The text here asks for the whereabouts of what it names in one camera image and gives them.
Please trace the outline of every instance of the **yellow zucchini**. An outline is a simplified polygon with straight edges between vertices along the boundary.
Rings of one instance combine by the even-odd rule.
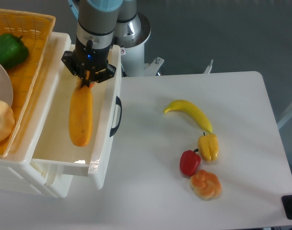
[[[76,87],[70,101],[69,135],[72,143],[82,147],[93,132],[93,95],[89,87]]]

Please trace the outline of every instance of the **wicker basket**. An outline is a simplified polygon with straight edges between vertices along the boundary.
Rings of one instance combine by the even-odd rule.
[[[53,16],[0,9],[0,34],[11,33],[18,37],[23,36],[22,41],[30,53],[22,64],[7,70],[12,81],[12,110],[16,124],[10,136],[0,143],[0,157],[7,156],[17,135],[54,24]]]

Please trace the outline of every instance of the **yellow banana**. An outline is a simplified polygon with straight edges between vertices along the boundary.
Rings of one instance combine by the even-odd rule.
[[[164,114],[168,111],[181,111],[190,115],[197,124],[206,132],[212,133],[213,127],[207,116],[192,102],[186,100],[174,100],[165,109]]]

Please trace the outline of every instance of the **metal bracket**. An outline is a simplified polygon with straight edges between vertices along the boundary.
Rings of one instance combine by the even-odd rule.
[[[156,76],[159,68],[164,63],[164,59],[161,57],[156,57],[151,64],[145,64],[145,74],[144,76]]]

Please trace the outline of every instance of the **white bowl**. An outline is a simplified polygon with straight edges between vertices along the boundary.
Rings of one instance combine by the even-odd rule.
[[[0,100],[12,105],[13,92],[12,82],[6,70],[0,64]]]

